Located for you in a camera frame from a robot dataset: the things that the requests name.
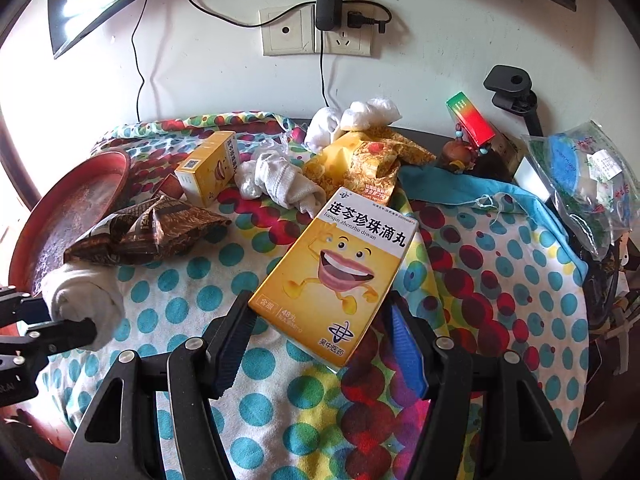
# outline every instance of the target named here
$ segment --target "plug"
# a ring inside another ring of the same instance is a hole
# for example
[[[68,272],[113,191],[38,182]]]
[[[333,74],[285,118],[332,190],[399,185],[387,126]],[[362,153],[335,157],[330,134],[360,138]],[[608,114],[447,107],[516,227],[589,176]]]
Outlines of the plug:
[[[378,32],[384,34],[386,32],[386,23],[373,18],[368,18],[359,10],[350,10],[347,12],[347,27],[362,28],[363,25],[378,25]]]
[[[316,0],[316,28],[336,30],[342,25],[342,0]]]

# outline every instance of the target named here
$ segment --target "wall socket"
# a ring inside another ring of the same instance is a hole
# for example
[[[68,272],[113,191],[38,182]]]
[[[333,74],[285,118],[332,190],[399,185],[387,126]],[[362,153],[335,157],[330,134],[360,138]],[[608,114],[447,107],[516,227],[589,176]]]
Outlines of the wall socket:
[[[324,34],[324,52],[326,54],[347,54],[350,56],[371,56],[372,25],[362,28],[347,27],[347,12],[359,10],[365,16],[372,15],[371,6],[365,4],[342,4],[342,27],[338,30],[316,31],[316,54],[320,52],[320,34]]]
[[[265,56],[283,54],[313,54],[314,8],[306,6],[290,12],[268,27],[261,27],[262,53]],[[275,18],[289,7],[271,7],[260,10],[260,22]]]

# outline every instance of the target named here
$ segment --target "colorful blanket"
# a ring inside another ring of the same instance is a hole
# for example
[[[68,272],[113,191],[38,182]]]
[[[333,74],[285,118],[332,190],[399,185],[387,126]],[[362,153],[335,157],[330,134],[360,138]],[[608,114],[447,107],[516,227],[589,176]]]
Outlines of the colorful blanket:
[[[237,132],[242,160],[266,139],[279,142],[283,131],[294,164],[310,156],[300,144],[302,128],[264,112],[122,126],[94,153],[129,153],[132,197],[140,202],[217,129]],[[580,286],[558,241],[521,210],[410,203],[400,189],[390,205],[420,221],[394,282],[414,315],[470,351],[520,352],[572,436],[586,379],[580,325],[584,320],[586,329],[586,320]],[[201,334],[240,290],[255,290],[310,222],[267,197],[242,200],[233,185],[212,208],[232,224],[210,232],[186,255],[118,270],[126,319],[107,347],[66,352],[41,374],[73,430],[119,352],[171,351]],[[460,478],[473,475],[475,402]],[[428,409],[405,385],[379,317],[338,374],[258,319],[234,387],[211,405],[235,475],[272,480],[404,478]],[[166,394],[158,395],[158,421],[167,478],[181,479]]]

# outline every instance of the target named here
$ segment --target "yellow medicine box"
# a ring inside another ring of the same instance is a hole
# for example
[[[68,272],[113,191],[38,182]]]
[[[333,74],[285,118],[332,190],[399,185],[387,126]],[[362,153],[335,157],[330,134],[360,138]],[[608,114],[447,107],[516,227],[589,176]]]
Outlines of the yellow medicine box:
[[[414,219],[341,187],[249,306],[337,370],[371,324],[416,228]]]
[[[235,132],[213,132],[175,169],[187,200],[208,207],[240,164]]]

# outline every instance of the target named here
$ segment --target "white wall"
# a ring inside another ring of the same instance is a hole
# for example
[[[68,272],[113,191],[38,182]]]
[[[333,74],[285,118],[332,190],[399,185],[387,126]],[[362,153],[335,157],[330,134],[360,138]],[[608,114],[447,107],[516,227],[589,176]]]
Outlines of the white wall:
[[[264,7],[303,0],[201,0],[254,22]],[[482,82],[494,64],[527,70],[547,132],[589,118],[640,174],[640,50],[607,0],[577,0],[573,13],[548,0],[377,0],[394,12],[374,57],[328,56],[330,100],[346,107],[392,98],[399,126],[452,134],[445,101],[464,91],[498,127],[523,132],[497,110]],[[0,103],[18,150],[45,192],[85,158],[96,137],[135,122],[130,34],[142,0],[52,59],[47,0],[33,0],[0,50]],[[263,57],[260,32],[231,27],[186,0],[149,0],[136,36],[143,120],[263,109],[311,117],[323,105],[318,56]]]

